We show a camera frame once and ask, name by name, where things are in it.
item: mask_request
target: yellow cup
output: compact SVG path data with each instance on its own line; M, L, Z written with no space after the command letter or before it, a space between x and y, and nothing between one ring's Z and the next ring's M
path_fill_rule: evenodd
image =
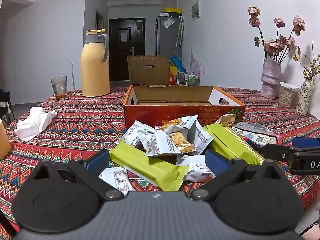
M9 142L7 134L5 133L2 120L0 119L0 160L9 153L10 149L11 144Z

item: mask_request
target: refrigerator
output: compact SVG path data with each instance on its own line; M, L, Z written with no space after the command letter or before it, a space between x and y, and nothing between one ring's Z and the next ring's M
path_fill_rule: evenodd
M166 28L163 23L172 18L174 23ZM177 37L179 32L179 24L180 19L174 17L166 17L166 16L158 16L156 19L156 56L167 56L170 58L171 56L176 56L175 51L177 52L178 56L182 58L182 43L180 47L180 39L178 45Z

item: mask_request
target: yellow thermos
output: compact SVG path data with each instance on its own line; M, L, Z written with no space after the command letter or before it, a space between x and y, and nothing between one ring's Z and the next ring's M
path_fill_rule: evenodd
M2 120L0 119L0 160L9 153L10 149L11 144L9 142L7 134L5 133Z
M110 93L109 37L105 30L86 32L81 53L82 95L99 97Z

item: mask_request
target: screw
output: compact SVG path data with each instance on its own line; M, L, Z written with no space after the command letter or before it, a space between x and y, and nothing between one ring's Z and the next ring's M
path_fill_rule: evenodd
M106 192L106 196L108 198L119 198L119 197L121 197L121 191L116 190L116 189L108 190Z
M196 189L192 192L193 199L205 198L209 195L209 192L205 189Z

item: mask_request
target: red tablecloth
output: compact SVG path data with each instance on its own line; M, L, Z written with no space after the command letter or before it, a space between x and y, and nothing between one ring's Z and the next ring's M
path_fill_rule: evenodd
M261 123L279 134L285 145L295 136L316 137L320 133L319 121L308 114L300 116L278 104L277 100L263 98L255 90L224 88L246 104L244 121ZM83 159L101 149L111 149L125 132L122 101L127 88L113 89L109 95L84 98L73 91L68 98L50 97L41 104L46 111L57 109L58 115L47 129L28 143L15 135L16 123L28 117L24 114L7 128L12 150L0 160L0 207L12 223L11 203L39 160L47 158L67 163L76 157ZM280 167L302 198L305 209L314 202L320 188L319 176L291 175L285 163ZM159 188L128 172L132 186L140 191L157 191ZM184 182L181 190L189 194L202 183ZM2 235L7 233L0 229Z

